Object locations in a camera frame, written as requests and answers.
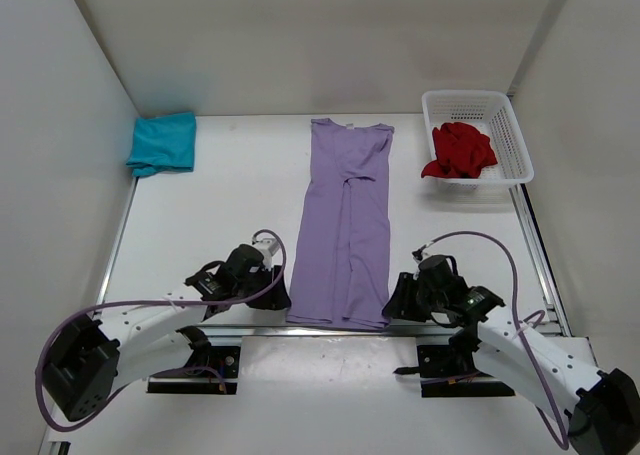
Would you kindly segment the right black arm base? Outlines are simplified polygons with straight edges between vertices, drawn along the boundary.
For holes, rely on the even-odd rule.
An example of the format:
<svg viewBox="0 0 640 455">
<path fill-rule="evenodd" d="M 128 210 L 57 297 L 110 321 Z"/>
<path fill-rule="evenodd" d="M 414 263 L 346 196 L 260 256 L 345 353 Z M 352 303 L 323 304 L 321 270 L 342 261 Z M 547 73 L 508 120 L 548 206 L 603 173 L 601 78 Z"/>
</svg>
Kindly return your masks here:
<svg viewBox="0 0 640 455">
<path fill-rule="evenodd" d="M 416 362 L 397 367 L 396 377 L 417 377 L 422 398 L 500 398 L 515 391 L 479 371 L 470 351 L 458 350 L 443 337 L 418 337 Z"/>
</svg>

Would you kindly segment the lavender t shirt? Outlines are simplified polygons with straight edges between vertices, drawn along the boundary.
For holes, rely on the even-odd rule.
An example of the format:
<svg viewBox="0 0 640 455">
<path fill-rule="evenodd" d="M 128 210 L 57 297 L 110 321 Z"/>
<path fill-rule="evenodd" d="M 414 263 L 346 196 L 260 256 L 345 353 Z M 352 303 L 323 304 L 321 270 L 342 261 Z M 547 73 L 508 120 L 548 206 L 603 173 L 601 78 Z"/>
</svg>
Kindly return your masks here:
<svg viewBox="0 0 640 455">
<path fill-rule="evenodd" d="M 389 155 L 394 129 L 311 122 L 310 182 L 290 283 L 290 324 L 387 326 Z"/>
</svg>

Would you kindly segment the teal t shirt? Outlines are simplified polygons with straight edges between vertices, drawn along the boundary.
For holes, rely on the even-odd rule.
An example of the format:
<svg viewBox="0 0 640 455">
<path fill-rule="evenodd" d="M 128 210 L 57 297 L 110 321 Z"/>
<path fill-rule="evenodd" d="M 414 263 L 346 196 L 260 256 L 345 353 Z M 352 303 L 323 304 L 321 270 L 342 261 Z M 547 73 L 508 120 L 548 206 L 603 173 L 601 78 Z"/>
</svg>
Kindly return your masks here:
<svg viewBox="0 0 640 455">
<path fill-rule="evenodd" d="M 126 161 L 132 176 L 146 178 L 162 172 L 193 172 L 196 130 L 193 112 L 138 118 Z"/>
</svg>

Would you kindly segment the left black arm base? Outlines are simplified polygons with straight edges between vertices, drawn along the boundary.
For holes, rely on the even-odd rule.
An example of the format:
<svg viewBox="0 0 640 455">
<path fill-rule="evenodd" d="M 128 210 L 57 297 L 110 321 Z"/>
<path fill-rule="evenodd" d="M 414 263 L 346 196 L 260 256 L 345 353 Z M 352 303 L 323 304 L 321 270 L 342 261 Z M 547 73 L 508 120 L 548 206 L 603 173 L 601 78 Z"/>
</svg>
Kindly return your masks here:
<svg viewBox="0 0 640 455">
<path fill-rule="evenodd" d="M 147 382 L 150 394 L 235 395 L 241 359 L 239 342 L 211 343 L 195 326 L 180 331 L 189 341 L 191 355 L 180 369 L 170 369 Z"/>
</svg>

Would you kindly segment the red t shirt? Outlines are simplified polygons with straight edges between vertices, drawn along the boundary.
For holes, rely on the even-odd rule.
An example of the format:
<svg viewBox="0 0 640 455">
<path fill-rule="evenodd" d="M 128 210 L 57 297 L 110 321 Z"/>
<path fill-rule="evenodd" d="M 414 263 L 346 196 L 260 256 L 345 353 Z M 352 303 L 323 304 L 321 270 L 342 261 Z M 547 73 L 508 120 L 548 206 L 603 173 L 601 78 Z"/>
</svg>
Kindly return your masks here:
<svg viewBox="0 0 640 455">
<path fill-rule="evenodd" d="M 498 164 L 490 138 L 462 122 L 443 123 L 432 130 L 435 159 L 424 166 L 421 177 L 478 179 L 484 168 Z"/>
</svg>

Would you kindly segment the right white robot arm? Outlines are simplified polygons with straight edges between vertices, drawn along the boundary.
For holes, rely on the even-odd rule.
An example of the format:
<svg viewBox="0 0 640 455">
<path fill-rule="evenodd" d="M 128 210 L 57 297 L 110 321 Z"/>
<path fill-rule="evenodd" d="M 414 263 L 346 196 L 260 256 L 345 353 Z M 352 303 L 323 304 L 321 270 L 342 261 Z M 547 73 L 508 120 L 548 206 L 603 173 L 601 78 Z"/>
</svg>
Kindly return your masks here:
<svg viewBox="0 0 640 455">
<path fill-rule="evenodd" d="M 506 386 L 548 417 L 558 417 L 568 444 L 579 454 L 628 454 L 639 444 L 639 392 L 623 371 L 605 372 L 539 333 L 531 319 L 483 286 L 470 286 L 454 257 L 429 256 L 416 273 L 402 272 L 383 309 L 393 320 L 425 322 L 444 315 L 454 333 L 444 345 L 421 345 L 417 374 L 424 394 L 455 396 L 454 384 L 490 378 L 481 396 Z"/>
</svg>

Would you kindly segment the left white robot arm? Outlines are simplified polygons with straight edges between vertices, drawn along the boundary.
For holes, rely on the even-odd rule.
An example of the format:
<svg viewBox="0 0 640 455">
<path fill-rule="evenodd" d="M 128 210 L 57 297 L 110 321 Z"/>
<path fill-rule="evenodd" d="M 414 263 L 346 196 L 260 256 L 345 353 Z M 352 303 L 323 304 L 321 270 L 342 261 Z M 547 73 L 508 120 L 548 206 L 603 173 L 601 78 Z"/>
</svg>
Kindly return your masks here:
<svg viewBox="0 0 640 455">
<path fill-rule="evenodd" d="M 213 261 L 154 300 L 107 302 L 81 310 L 46 341 L 35 371 L 39 403 L 51 397 L 67 425 L 41 413 L 50 427 L 69 432 L 87 424 L 126 386 L 148 376 L 207 370 L 211 344 L 201 324 L 239 304 L 264 310 L 290 307 L 284 285 L 286 250 L 259 231 L 224 261 Z"/>
</svg>

